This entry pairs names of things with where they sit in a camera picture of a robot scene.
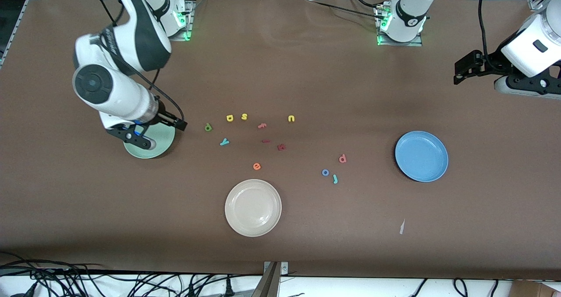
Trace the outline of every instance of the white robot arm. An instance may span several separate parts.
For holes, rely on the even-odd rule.
[[[141,149],[156,143],[144,133],[156,123],[184,131],[186,122],[166,111],[159,97],[129,76],[164,67],[171,55],[166,32],[146,0],[121,0],[130,19],[76,40],[74,92],[99,111],[107,133]],[[135,125],[144,129],[140,134]]]
[[[520,30],[497,50],[485,55],[475,50],[455,63],[454,84],[465,78],[497,74],[495,90],[515,95],[561,99],[561,77],[552,77],[549,67],[561,67],[561,0],[532,14]]]
[[[162,24],[167,37],[172,37],[187,26],[185,0],[146,0],[153,10],[156,21]]]
[[[380,30],[396,42],[412,41],[426,21],[426,13],[434,0],[390,0],[387,21],[381,23]]]

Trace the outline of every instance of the blue plate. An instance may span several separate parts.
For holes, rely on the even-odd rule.
[[[435,135],[426,131],[411,131],[399,138],[395,146],[395,161],[411,179],[432,182],[446,172],[448,152]]]

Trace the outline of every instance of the power cord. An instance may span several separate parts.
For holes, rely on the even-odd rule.
[[[158,70],[156,70],[156,75],[154,75],[154,79],[152,79],[152,84],[156,83],[156,79],[158,79],[158,76],[160,75],[160,69],[161,68],[158,68]]]
[[[458,286],[457,286],[457,281],[460,281],[460,282],[462,283],[462,285],[463,285],[463,291],[464,291],[465,293],[462,293],[461,291],[459,291]],[[454,283],[454,289],[458,292],[458,294],[459,294],[461,297],[467,297],[467,286],[465,285],[465,281],[463,281],[463,279],[461,279],[461,278],[459,278],[459,277],[456,277],[456,278],[454,279],[453,283]]]
[[[331,7],[331,8],[335,8],[335,9],[339,9],[339,10],[343,10],[343,11],[348,11],[348,12],[352,12],[354,14],[359,14],[359,15],[365,15],[365,16],[371,16],[373,18],[376,19],[384,19],[383,16],[379,16],[379,15],[373,15],[373,14],[367,14],[364,12],[360,12],[360,11],[356,11],[356,10],[351,10],[351,9],[347,9],[347,8],[343,8],[343,7],[339,7],[339,6],[333,6],[333,5],[329,5],[329,4],[324,4],[323,2],[317,2],[314,1],[316,4],[318,5],[322,5],[322,6],[326,6],[326,7]]]
[[[232,289],[232,281],[230,281],[230,275],[226,277],[226,292],[224,293],[224,297],[232,297],[236,295]]]
[[[358,1],[359,1],[361,4],[363,4],[363,5],[367,6],[367,7],[376,8],[376,5],[369,4],[369,3],[366,2],[366,1],[363,1],[363,0],[358,0]]]
[[[417,287],[417,290],[415,291],[415,293],[413,295],[411,295],[410,297],[417,297],[417,295],[419,295],[419,291],[421,291],[421,288],[423,288],[423,285],[425,285],[425,283],[428,280],[429,279],[423,279],[423,281],[419,284],[419,287]]]
[[[197,291],[197,293],[195,294],[195,297],[199,297],[199,295],[200,295],[201,292],[202,292],[202,289],[205,287],[205,285],[207,285],[207,284],[209,283],[210,279],[212,279],[213,277],[214,277],[214,275],[209,275],[209,276],[206,278],[205,282],[202,283],[199,287],[197,287],[198,291]]]
[[[33,283],[33,285],[25,293],[17,293],[16,295],[11,295],[10,297],[33,297],[35,295],[35,289],[38,282]]]
[[[497,290],[498,285],[499,285],[499,280],[495,279],[495,285],[493,285],[493,289],[491,290],[491,295],[489,297],[493,297],[495,295],[495,291]]]
[[[491,62],[489,61],[489,54],[487,53],[487,37],[485,34],[485,26],[483,26],[483,15],[481,14],[481,6],[483,5],[483,0],[479,0],[477,5],[477,16],[479,17],[479,27],[481,28],[481,41],[483,41],[483,57],[485,57],[485,61],[493,70],[498,70]]]

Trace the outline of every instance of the plate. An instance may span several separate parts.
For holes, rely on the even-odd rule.
[[[269,183],[250,179],[230,191],[224,211],[234,231],[245,237],[259,237],[277,225],[282,211],[281,197]]]
[[[448,152],[440,139],[426,131],[411,131],[395,146],[395,161],[411,179],[432,182],[446,172]]]
[[[142,131],[142,127],[135,125],[135,131],[140,133]],[[172,145],[175,137],[175,128],[169,127],[166,124],[162,123],[150,125],[150,127],[148,127],[148,130],[146,130],[146,133],[144,133],[144,137],[148,137],[155,141],[156,147],[154,147],[154,149],[147,150],[136,147],[133,144],[124,143],[124,148],[128,151],[128,153],[135,156],[136,158],[155,158],[166,152],[166,150],[168,150],[168,148]]]

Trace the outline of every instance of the cardboard box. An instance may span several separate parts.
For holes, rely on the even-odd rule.
[[[561,292],[540,282],[513,281],[508,297],[561,297]]]

